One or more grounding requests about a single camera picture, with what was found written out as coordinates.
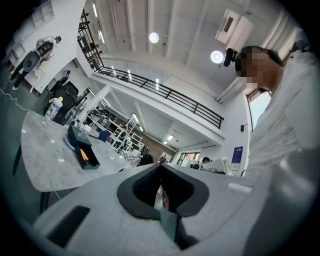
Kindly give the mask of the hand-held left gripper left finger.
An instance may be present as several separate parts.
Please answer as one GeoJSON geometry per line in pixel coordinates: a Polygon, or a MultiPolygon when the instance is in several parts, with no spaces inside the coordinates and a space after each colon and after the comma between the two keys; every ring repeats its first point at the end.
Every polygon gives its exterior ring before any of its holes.
{"type": "Polygon", "coordinates": [[[120,204],[118,186],[152,165],[127,168],[91,180],[44,211],[34,228],[52,242],[65,236],[62,224],[74,220],[76,208],[87,211],[66,244],[68,253],[80,256],[174,256],[181,250],[163,230],[160,221],[136,218],[120,204]]]}

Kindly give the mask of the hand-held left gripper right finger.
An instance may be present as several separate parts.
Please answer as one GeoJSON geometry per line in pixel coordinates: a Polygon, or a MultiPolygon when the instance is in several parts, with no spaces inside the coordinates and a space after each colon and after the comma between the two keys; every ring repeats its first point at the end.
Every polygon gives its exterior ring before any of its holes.
{"type": "Polygon", "coordinates": [[[233,214],[254,187],[245,177],[185,167],[161,166],[164,205],[175,215],[170,238],[161,232],[162,250],[183,250],[207,239],[233,214]]]}

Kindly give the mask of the blue chair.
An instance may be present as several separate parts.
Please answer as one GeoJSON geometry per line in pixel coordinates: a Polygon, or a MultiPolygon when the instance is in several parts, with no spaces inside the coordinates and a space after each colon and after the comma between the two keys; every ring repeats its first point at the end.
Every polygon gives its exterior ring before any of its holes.
{"type": "Polygon", "coordinates": [[[102,131],[99,132],[98,139],[105,143],[110,136],[111,136],[111,132],[110,131],[102,130],[102,131]]]}

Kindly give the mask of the round blue plate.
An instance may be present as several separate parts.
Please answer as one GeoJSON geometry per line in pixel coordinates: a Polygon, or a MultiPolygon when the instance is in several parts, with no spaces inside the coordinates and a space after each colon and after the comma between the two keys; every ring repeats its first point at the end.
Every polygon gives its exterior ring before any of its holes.
{"type": "Polygon", "coordinates": [[[64,135],[63,139],[64,139],[65,144],[66,144],[72,151],[75,151],[75,147],[71,145],[67,134],[64,135]]]}

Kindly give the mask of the person's grey striped shirt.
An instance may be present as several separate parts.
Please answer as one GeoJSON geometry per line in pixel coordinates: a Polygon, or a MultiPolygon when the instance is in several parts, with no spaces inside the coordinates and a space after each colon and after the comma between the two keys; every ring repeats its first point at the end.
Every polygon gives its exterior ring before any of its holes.
{"type": "Polygon", "coordinates": [[[282,79],[250,136],[245,176],[256,179],[267,166],[293,152],[320,147],[320,63],[311,52],[294,52],[282,79]]]}

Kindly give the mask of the patterned water bottle yellow cap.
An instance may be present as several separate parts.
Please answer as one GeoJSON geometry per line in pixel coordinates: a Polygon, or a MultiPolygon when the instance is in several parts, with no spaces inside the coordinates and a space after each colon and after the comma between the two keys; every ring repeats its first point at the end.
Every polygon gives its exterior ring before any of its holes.
{"type": "Polygon", "coordinates": [[[48,127],[51,124],[51,122],[56,117],[58,111],[63,106],[63,97],[59,96],[58,98],[55,97],[53,99],[50,99],[49,103],[50,103],[49,108],[47,109],[42,120],[42,124],[45,127],[48,127]]]}

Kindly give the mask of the black metal balcony railing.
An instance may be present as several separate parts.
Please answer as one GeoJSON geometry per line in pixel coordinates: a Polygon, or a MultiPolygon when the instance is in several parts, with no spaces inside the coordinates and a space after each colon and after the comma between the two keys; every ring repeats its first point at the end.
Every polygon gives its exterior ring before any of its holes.
{"type": "Polygon", "coordinates": [[[128,70],[125,71],[105,66],[100,56],[100,50],[97,48],[97,44],[95,43],[93,34],[90,30],[90,21],[87,19],[87,15],[88,13],[84,10],[81,12],[77,42],[80,45],[83,45],[83,48],[85,49],[84,56],[94,73],[115,78],[145,89],[185,108],[209,122],[214,127],[221,129],[224,118],[195,99],[159,82],[131,73],[128,70]]]}

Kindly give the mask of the black office chair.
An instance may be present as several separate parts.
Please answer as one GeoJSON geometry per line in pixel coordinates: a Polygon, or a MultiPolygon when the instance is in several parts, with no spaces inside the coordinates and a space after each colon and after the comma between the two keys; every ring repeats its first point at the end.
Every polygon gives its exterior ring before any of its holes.
{"type": "MultiPolygon", "coordinates": [[[[73,85],[72,82],[67,82],[65,85],[58,84],[53,92],[53,98],[63,97],[63,106],[58,111],[57,115],[53,119],[57,124],[63,125],[65,123],[65,117],[67,113],[74,107],[77,103],[79,90],[73,85]]],[[[48,110],[50,103],[48,102],[43,110],[43,115],[45,115],[48,110]]]]}

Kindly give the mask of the white ceiling air conditioner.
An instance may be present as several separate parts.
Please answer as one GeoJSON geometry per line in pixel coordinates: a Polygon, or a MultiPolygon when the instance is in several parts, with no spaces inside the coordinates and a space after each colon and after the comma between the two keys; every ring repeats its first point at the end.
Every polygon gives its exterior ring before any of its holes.
{"type": "Polygon", "coordinates": [[[254,24],[245,16],[226,9],[222,19],[222,25],[216,33],[215,39],[223,43],[225,49],[232,49],[239,52],[249,38],[254,24]]]}

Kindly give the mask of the blue wall poster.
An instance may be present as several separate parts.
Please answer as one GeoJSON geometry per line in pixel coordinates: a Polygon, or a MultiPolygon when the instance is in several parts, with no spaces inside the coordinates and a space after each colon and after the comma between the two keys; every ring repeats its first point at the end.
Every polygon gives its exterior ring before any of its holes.
{"type": "Polygon", "coordinates": [[[235,147],[233,150],[233,155],[232,155],[232,163],[241,163],[242,160],[242,154],[243,154],[243,146],[235,147]]]}

